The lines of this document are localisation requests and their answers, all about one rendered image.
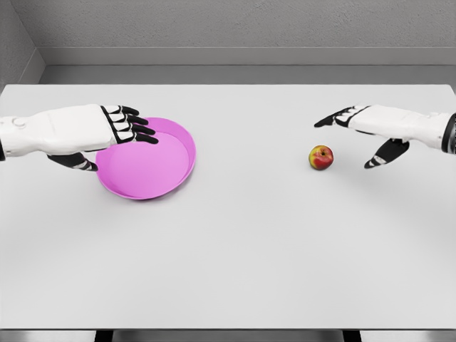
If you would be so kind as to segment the pink round plate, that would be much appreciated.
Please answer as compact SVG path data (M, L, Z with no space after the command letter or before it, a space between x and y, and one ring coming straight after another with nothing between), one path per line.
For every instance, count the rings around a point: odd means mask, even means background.
M132 200L151 200L179 187L193 171L196 145L183 126L166 118L148 118L159 140L128 142L96 153L97 176L110 192Z

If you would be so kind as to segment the red yellow apple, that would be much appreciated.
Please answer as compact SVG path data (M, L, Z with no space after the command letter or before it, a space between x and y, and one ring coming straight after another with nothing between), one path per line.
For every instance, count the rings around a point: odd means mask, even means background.
M326 145L317 145L309 153L309 164L315 170L325 170L333 164L333 151Z

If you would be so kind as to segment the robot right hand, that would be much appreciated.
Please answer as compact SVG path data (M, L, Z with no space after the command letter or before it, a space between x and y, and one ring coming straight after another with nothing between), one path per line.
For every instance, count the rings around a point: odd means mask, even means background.
M316 128L338 125L360 133L387 139L364 168L386 165L407 152L411 140L432 142L426 117L419 113L381 105L352 106L331 114L314 124Z

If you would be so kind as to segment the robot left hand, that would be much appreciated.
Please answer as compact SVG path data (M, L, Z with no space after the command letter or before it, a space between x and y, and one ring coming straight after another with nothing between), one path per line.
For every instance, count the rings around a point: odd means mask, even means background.
M155 131L138 110L122 105L80 105L44 113L49 127L40 134L41 151L49 160L71 169L96 172L85 152L144 142L158 144Z

